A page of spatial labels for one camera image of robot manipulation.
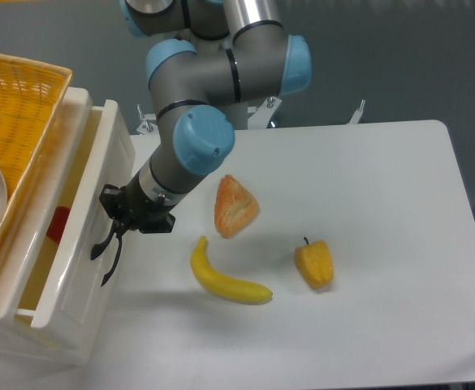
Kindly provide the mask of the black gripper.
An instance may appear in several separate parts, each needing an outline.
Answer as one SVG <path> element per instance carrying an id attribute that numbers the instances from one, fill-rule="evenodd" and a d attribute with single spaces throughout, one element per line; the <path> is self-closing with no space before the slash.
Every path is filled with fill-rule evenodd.
<path id="1" fill-rule="evenodd" d="M 113 221 L 112 229 L 117 238 L 122 238 L 128 230 L 138 230 L 142 234 L 171 233 L 175 216 L 170 207 L 159 198 L 154 201 L 143 191 L 139 176 L 135 175 L 123 187 L 105 184 L 99 196 L 100 203 Z"/>

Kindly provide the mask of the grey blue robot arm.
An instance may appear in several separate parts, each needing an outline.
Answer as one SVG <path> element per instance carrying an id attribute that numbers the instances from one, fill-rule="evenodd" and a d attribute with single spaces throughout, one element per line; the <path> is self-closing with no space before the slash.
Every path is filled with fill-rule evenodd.
<path id="1" fill-rule="evenodd" d="M 109 235 L 170 232 L 172 209 L 220 167 L 235 143 L 222 109 L 306 89 L 311 54 L 286 33 L 274 1 L 124 1 L 135 33 L 188 30 L 157 43 L 145 60 L 160 144 L 131 181 L 106 185 Z"/>

